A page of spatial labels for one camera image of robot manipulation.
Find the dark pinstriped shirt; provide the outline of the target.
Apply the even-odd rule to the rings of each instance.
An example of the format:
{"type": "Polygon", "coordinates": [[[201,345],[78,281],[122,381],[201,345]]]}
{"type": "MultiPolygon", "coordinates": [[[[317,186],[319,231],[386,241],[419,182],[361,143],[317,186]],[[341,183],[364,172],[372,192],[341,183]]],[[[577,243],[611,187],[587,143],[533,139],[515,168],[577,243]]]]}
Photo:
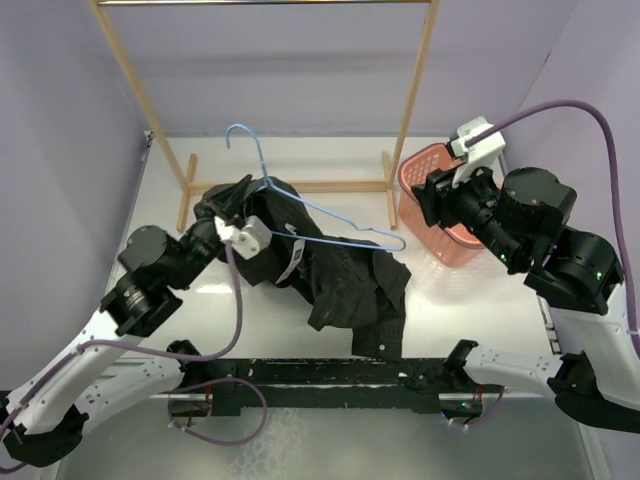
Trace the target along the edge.
{"type": "Polygon", "coordinates": [[[252,286],[268,283],[296,290],[312,307],[307,319],[312,328],[351,330],[353,354],[401,359],[410,270],[371,241],[323,234],[297,191],[279,179],[273,184],[267,188],[247,175],[201,197],[238,205],[245,219],[255,215],[272,231],[270,245],[257,256],[235,258],[240,275],[252,286]],[[306,241],[303,258],[291,276],[276,285],[297,239],[306,241]]]}

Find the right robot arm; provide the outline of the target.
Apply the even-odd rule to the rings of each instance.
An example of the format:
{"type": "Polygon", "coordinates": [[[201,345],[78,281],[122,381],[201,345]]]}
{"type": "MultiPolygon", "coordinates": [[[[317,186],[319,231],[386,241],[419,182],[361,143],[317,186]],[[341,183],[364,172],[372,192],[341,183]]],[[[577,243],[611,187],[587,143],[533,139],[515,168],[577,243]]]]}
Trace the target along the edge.
{"type": "Polygon", "coordinates": [[[576,191],[547,170],[516,169],[495,183],[489,167],[460,183],[437,169],[414,185],[428,226],[463,225],[524,285],[556,309],[578,337],[578,354],[498,352],[459,341],[445,361],[456,391],[511,387],[554,401],[571,419],[638,433],[639,357],[626,323],[627,280],[613,246],[568,226],[576,191]]]}

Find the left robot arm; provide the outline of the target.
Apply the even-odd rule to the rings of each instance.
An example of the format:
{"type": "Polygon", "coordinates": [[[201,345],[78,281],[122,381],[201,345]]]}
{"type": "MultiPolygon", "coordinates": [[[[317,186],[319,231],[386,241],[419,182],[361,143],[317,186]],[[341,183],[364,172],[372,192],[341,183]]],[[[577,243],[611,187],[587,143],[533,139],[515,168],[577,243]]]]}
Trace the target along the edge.
{"type": "Polygon", "coordinates": [[[229,353],[202,355],[188,341],[166,350],[143,347],[183,302],[188,289],[220,254],[234,283],[235,254],[256,254],[249,221],[219,208],[180,238],[145,225],[118,256],[124,275],[100,301],[80,333],[38,374],[1,400],[1,440],[16,467],[48,467],[71,453],[89,430],[157,393],[202,387],[206,367],[229,353]]]}

